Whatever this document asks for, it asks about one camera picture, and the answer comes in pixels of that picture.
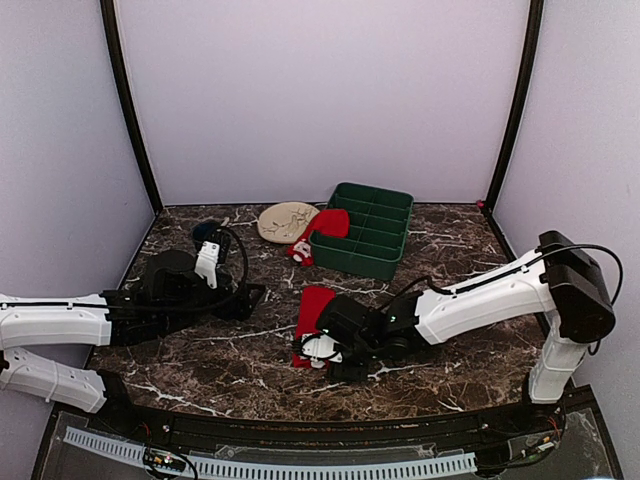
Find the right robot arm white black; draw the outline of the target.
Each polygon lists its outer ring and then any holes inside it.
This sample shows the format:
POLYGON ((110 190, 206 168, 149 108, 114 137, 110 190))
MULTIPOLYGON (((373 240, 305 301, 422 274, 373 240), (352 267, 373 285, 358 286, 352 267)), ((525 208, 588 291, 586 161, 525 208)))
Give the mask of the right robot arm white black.
POLYGON ((448 287, 424 276, 425 290, 411 282, 377 308, 338 295, 321 310, 314 333, 302 336, 298 353, 315 365, 329 363, 342 381, 357 381, 373 360, 401 359, 498 322, 543 314, 550 331, 528 375, 526 399, 510 413, 511 426, 530 434, 547 420, 548 404, 560 401, 590 345, 615 327, 618 294, 608 291, 591 251, 611 252, 551 230, 511 263, 448 287))

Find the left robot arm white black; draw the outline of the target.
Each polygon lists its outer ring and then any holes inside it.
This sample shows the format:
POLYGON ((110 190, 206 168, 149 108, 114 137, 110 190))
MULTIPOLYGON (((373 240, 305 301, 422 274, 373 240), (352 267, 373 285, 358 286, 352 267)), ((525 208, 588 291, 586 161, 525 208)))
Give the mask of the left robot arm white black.
POLYGON ((78 370, 30 347, 138 345, 189 329, 206 316, 246 320, 264 293, 260 284, 219 271, 215 247, 206 244, 197 256, 168 250, 149 257, 143 277, 128 290, 74 298, 2 296, 1 386, 101 414, 120 436, 134 435, 141 415, 119 375, 78 370))

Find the red sock plain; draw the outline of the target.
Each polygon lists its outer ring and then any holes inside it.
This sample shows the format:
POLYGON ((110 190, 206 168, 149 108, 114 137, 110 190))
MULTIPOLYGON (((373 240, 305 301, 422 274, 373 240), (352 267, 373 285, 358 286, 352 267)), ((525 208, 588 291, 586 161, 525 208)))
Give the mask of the red sock plain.
MULTIPOLYGON (((321 312, 335 296, 336 293, 332 289, 321 286, 308 286, 302 291, 295 340, 300 339, 303 335, 318 332, 316 322, 321 312)), ((293 354, 294 368, 326 368, 327 365, 327 360, 314 362, 300 357, 296 353, 293 354)))

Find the green divided plastic organizer tray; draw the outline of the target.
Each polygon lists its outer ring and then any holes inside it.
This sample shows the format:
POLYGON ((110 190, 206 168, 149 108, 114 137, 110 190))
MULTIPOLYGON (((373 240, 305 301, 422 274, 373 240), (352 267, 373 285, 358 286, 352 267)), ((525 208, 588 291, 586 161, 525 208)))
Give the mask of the green divided plastic organizer tray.
POLYGON ((380 187, 342 182, 327 207, 348 213, 344 237, 318 231, 310 243, 314 264, 343 273, 390 281, 403 257, 414 197, 380 187))

